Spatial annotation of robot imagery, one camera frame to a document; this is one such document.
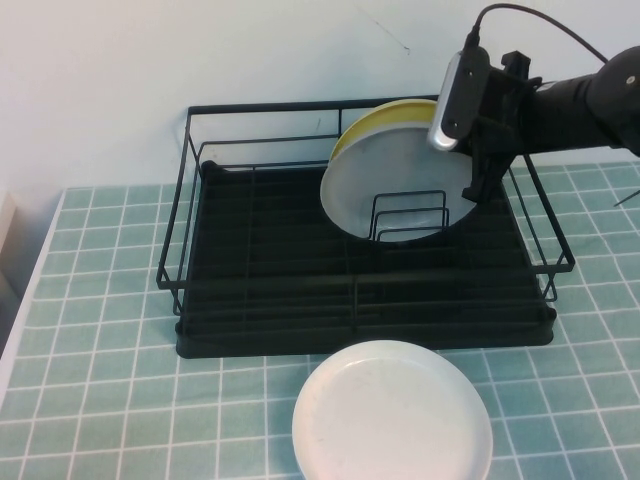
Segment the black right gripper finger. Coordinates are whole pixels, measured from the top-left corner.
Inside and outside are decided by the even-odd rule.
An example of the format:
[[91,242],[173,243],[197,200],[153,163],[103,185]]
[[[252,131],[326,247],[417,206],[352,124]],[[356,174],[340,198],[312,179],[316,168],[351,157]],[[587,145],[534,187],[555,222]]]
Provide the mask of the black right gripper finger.
[[482,149],[474,149],[472,179],[470,185],[463,189],[462,197],[474,203],[492,200],[515,158],[514,154],[487,154]]

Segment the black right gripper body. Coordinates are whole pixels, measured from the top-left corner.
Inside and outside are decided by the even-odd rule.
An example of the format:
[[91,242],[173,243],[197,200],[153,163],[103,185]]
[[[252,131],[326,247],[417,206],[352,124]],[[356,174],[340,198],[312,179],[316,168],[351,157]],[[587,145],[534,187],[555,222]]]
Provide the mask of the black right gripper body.
[[501,58],[503,69],[491,67],[478,114],[471,130],[470,146],[484,155],[517,155],[524,152],[521,110],[541,86],[541,77],[529,77],[531,59],[519,51]]

